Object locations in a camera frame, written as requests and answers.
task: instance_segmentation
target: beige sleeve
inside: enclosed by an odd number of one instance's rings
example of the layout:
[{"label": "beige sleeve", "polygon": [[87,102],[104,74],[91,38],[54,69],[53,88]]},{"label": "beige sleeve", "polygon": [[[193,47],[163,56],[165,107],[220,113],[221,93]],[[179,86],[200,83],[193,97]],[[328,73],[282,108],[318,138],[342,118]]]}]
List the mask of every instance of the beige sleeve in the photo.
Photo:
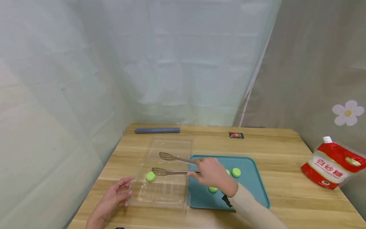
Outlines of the beige sleeve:
[{"label": "beige sleeve", "polygon": [[229,198],[236,212],[255,229],[287,229],[287,227],[270,210],[258,203],[254,196],[241,184],[238,191]]}]

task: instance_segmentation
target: wooden table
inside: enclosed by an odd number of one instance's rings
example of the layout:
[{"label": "wooden table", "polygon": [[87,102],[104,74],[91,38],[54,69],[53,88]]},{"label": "wooden table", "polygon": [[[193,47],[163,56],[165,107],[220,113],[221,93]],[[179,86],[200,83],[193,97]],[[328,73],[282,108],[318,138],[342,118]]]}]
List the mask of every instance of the wooden table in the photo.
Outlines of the wooden table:
[{"label": "wooden table", "polygon": [[[247,156],[255,160],[274,212],[290,229],[366,229],[366,223],[340,189],[320,188],[300,171],[312,155],[299,135],[289,129],[211,126],[130,125],[108,160],[69,229],[85,228],[86,220],[106,189],[122,177],[134,176],[141,165],[151,134],[135,134],[136,128],[180,127],[194,137],[192,154]],[[229,138],[244,133],[245,139]],[[236,213],[188,208],[121,207],[107,229],[249,228]]]}]

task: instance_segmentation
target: small red packet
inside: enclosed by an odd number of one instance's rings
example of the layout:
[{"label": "small red packet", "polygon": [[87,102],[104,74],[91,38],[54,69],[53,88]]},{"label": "small red packet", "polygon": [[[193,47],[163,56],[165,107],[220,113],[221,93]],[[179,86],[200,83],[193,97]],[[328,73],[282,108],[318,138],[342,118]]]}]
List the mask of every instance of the small red packet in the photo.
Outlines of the small red packet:
[{"label": "small red packet", "polygon": [[243,133],[229,132],[229,138],[244,138]]}]

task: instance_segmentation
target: red and white bag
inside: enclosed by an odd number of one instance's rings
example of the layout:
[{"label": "red and white bag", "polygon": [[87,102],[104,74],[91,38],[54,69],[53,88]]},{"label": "red and white bag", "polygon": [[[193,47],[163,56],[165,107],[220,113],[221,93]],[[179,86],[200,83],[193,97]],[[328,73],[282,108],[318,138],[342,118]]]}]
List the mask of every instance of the red and white bag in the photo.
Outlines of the red and white bag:
[{"label": "red and white bag", "polygon": [[317,185],[333,190],[366,168],[366,159],[359,153],[334,143],[329,136],[323,140],[314,156],[301,167],[302,172]]}]

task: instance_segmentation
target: gray curtain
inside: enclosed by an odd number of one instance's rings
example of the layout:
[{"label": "gray curtain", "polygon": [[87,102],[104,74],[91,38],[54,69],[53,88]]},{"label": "gray curtain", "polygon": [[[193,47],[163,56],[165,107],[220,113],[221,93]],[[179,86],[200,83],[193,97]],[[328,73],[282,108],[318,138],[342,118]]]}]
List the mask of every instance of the gray curtain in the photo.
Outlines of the gray curtain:
[{"label": "gray curtain", "polygon": [[[311,150],[330,135],[365,154],[366,1],[283,0],[234,126],[289,128]],[[366,172],[342,191],[366,218]]]}]

